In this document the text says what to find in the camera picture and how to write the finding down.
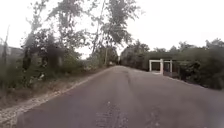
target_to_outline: tree trunk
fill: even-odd
[[[5,38],[5,42],[4,42],[4,47],[3,47],[3,52],[2,52],[2,59],[3,59],[3,63],[5,65],[7,63],[7,48],[8,48],[7,41],[8,41],[8,36],[9,36],[9,27],[10,26],[8,26],[8,29],[7,29],[7,34],[6,34],[6,38]]]
[[[103,9],[104,9],[104,6],[105,6],[105,2],[106,0],[103,1],[103,6],[102,6],[102,9],[101,9],[101,13],[100,13],[100,18],[102,17],[102,14],[103,14]],[[95,49],[96,49],[96,41],[98,40],[99,38],[99,21],[98,21],[98,24],[97,24],[97,31],[96,31],[96,37],[93,41],[93,51],[92,51],[92,54],[95,52]]]
[[[106,44],[106,53],[105,53],[105,62],[104,62],[104,65],[107,66],[107,57],[108,56],[108,41],[107,41],[107,44]]]

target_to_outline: vegetation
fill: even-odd
[[[174,72],[178,78],[206,88],[224,88],[224,42],[206,41],[205,47],[180,42],[170,50],[156,48],[149,51],[146,44],[137,41],[121,54],[121,64],[141,70],[149,70],[150,59],[174,60]]]
[[[0,100],[2,92],[33,89],[40,81],[80,75],[117,63],[116,46],[131,40],[126,21],[137,18],[139,9],[134,0],[104,0],[100,16],[95,16],[100,0],[62,0],[50,12],[48,3],[31,3],[33,16],[27,19],[30,33],[24,39],[21,56],[9,60],[8,36],[6,41],[0,40],[4,47],[0,53]],[[80,25],[83,19],[89,25]],[[91,25],[96,33],[88,29]],[[92,48],[86,60],[77,52],[84,46]]]

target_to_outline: distant trees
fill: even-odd
[[[149,59],[172,59],[179,78],[212,89],[224,88],[224,42],[215,39],[206,41],[205,47],[196,47],[180,42],[179,47],[135,50],[139,45],[129,45],[121,54],[121,64],[148,71]]]

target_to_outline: paved road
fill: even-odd
[[[224,95],[117,66],[28,111],[17,127],[224,128]]]

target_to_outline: white pillar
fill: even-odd
[[[173,61],[170,60],[170,75],[173,77]]]
[[[160,74],[161,75],[163,75],[163,67],[164,67],[163,59],[160,59]]]
[[[149,60],[149,71],[150,72],[152,71],[152,62],[151,62],[151,60]]]
[[[170,60],[170,72],[172,73],[173,72],[173,61]]]

